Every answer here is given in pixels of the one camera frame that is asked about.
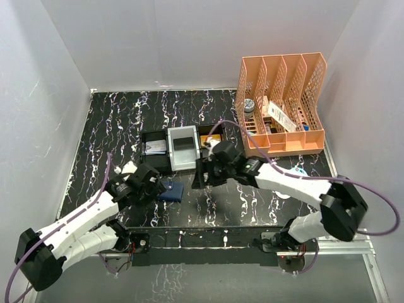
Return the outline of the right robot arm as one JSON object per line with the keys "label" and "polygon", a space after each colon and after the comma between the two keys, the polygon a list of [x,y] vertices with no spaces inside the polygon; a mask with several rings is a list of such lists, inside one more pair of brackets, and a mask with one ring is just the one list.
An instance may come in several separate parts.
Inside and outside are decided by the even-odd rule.
{"label": "right robot arm", "polygon": [[368,210],[358,190],[348,179],[327,181],[297,175],[261,157],[245,157],[231,142],[211,140],[208,154],[196,160],[194,189],[221,186],[228,179],[239,184],[286,194],[316,212],[291,218],[280,232],[255,243],[294,251],[303,243],[330,235],[350,242]]}

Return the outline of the white plastic bin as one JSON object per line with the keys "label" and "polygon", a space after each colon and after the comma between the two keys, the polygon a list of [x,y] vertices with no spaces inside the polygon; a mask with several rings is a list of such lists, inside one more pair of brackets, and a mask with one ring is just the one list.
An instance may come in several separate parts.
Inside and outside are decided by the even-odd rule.
{"label": "white plastic bin", "polygon": [[173,171],[193,170],[200,159],[199,134],[196,126],[168,128],[168,149]]}

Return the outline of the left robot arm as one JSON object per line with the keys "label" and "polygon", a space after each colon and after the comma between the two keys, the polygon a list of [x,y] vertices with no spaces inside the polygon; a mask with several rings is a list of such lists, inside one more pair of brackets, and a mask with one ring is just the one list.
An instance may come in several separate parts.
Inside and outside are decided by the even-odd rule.
{"label": "left robot arm", "polygon": [[70,266],[106,250],[123,252],[134,245],[129,230],[115,216],[145,205],[165,191],[158,170],[129,162],[86,203],[38,231],[19,238],[15,263],[36,291],[53,285]]}

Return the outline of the orange desk file organizer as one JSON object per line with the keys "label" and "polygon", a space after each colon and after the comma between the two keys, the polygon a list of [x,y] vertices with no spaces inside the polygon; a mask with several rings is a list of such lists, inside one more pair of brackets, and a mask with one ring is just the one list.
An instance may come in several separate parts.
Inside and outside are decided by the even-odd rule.
{"label": "orange desk file organizer", "polygon": [[[248,156],[310,155],[324,149],[325,130],[317,113],[327,63],[320,52],[243,57],[235,109]],[[254,115],[244,118],[244,99],[255,101]],[[289,133],[268,115],[269,101],[297,125]]]}

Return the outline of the black tray with gold card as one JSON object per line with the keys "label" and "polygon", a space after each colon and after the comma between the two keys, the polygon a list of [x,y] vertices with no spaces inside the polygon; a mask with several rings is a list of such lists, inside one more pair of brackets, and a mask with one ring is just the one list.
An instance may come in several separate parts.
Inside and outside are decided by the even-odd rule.
{"label": "black tray with gold card", "polygon": [[[201,157],[205,158],[208,156],[208,149],[205,146],[205,141],[208,139],[208,135],[211,130],[214,128],[213,124],[204,124],[199,125],[197,127],[198,134],[199,134],[199,145],[201,150]],[[231,138],[230,131],[227,131],[226,127],[221,124],[219,125],[211,134],[211,138],[217,141],[230,141],[232,142],[233,139]]]}

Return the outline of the blue card holder wallet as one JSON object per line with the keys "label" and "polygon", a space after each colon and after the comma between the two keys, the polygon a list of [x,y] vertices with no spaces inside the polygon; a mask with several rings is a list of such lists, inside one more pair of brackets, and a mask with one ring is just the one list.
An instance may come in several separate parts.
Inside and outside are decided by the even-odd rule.
{"label": "blue card holder wallet", "polygon": [[181,202],[184,192],[184,185],[181,182],[163,182],[165,192],[163,192],[157,199],[159,201],[168,202]]}

